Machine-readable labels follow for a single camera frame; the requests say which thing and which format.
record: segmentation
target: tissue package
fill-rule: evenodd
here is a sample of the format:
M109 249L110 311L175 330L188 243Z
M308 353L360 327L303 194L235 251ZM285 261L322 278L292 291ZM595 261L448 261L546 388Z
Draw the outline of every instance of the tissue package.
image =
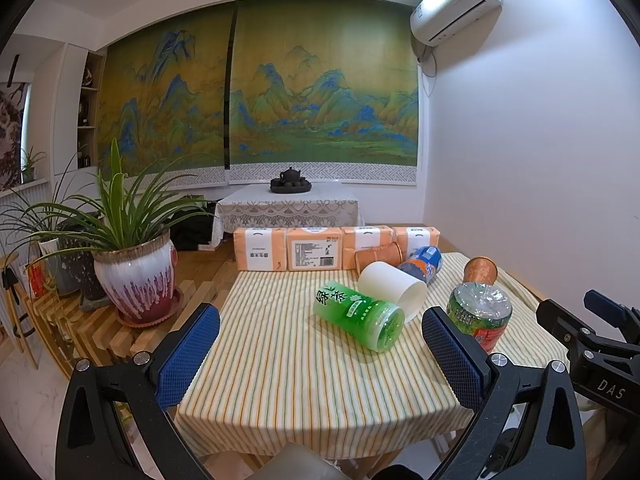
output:
M440 239L440 231L435 227L395 227L394 231L405 260L420 247L437 247Z
M339 227L303 227L287 230L289 270L342 268L342 231Z
M342 227L342 268L356 268L355 253L362 249L388 245L393 241L394 231L386 225L374 227Z
M287 230L238 228L234 249L238 270L287 270Z

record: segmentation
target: green plastic bottle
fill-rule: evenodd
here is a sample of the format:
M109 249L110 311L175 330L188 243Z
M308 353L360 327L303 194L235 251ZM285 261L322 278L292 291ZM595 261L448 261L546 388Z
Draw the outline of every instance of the green plastic bottle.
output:
M314 312L376 352L389 350L404 326L404 312L396 304L374 300L337 282L318 289Z

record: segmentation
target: bookshelf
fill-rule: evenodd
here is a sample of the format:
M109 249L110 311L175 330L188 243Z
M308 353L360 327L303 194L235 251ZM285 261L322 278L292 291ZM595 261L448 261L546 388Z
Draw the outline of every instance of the bookshelf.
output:
M78 107L78 168L88 168L97 164L97 139L95 127L98 118L100 83L104 71L105 57L89 52L85 68L91 73L90 82L82 78Z

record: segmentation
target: table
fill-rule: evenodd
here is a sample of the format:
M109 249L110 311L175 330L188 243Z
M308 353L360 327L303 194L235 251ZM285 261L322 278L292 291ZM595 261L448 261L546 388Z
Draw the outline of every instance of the table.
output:
M249 184L216 205L211 246L239 227L347 227L364 225L358 199L340 182L314 182L311 191L272 193Z
M443 259L423 310L444 306L462 280L468 258ZM196 455L268 458L292 441L329 460L377 457L468 424L471 410L459 405L422 339L422 315L376 354L312 313L327 280L356 288L346 270L239 273L220 336L175 417ZM496 351L517 365L567 363L566 349L537 325L530 292L502 270L497 285L513 316Z

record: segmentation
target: black bag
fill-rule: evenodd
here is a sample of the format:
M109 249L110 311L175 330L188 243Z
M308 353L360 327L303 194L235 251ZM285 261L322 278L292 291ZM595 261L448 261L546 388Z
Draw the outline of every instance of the black bag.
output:
M207 203L205 210L211 216L193 216L171 226L171 241L178 251L197 251L198 245L207 245L211 241L216 202ZM191 211L190 209L178 211L171 220L188 215Z

